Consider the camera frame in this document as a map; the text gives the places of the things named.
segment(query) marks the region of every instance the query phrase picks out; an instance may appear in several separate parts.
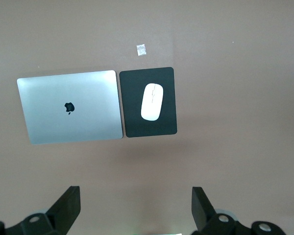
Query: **laptop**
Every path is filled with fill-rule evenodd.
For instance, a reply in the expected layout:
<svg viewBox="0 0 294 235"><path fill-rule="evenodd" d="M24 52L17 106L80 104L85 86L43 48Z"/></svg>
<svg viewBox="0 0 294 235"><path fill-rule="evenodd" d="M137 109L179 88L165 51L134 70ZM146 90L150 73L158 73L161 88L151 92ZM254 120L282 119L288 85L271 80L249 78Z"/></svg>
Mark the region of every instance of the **laptop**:
<svg viewBox="0 0 294 235"><path fill-rule="evenodd" d="M123 137L113 70L17 80L32 144Z"/></svg>

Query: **apple logo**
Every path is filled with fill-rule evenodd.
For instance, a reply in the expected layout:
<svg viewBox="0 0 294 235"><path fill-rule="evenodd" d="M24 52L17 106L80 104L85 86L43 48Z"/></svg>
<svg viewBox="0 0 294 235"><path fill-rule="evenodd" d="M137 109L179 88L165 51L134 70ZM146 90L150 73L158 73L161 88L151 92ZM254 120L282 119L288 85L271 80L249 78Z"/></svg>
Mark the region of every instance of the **apple logo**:
<svg viewBox="0 0 294 235"><path fill-rule="evenodd" d="M69 115L71 114L71 112L74 111L75 107L72 103L65 103L64 107L67 108L67 112L69 112Z"/></svg>

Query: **wireless mouse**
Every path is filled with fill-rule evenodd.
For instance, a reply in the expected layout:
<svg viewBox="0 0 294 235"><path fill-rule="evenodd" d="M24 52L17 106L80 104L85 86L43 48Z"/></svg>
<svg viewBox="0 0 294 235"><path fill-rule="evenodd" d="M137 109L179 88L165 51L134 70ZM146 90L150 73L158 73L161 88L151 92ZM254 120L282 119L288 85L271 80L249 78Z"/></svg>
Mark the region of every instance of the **wireless mouse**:
<svg viewBox="0 0 294 235"><path fill-rule="evenodd" d="M149 83L144 90L141 116L148 121L156 121L160 116L163 88L159 84Z"/></svg>

